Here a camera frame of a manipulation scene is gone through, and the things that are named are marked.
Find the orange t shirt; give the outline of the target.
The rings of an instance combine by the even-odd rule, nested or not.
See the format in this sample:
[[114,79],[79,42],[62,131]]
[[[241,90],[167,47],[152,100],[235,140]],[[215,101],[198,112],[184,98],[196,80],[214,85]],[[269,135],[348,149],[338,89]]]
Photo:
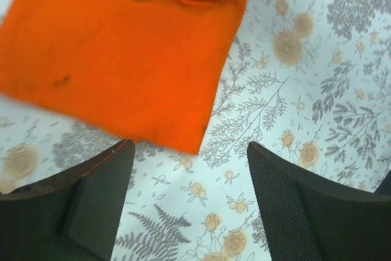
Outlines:
[[247,0],[13,0],[1,93],[198,154]]

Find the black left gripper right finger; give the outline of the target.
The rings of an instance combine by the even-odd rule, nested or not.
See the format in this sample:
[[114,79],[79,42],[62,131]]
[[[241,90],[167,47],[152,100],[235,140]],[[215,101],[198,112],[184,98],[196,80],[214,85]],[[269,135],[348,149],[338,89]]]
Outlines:
[[316,175],[256,142],[250,175],[273,260],[389,260],[390,177],[369,193]]

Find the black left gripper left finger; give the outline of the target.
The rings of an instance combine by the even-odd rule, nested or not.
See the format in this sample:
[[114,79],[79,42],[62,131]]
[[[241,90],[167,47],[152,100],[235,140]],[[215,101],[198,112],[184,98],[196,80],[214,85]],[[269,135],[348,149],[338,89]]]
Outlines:
[[1,260],[110,260],[134,162],[122,140],[1,195]]

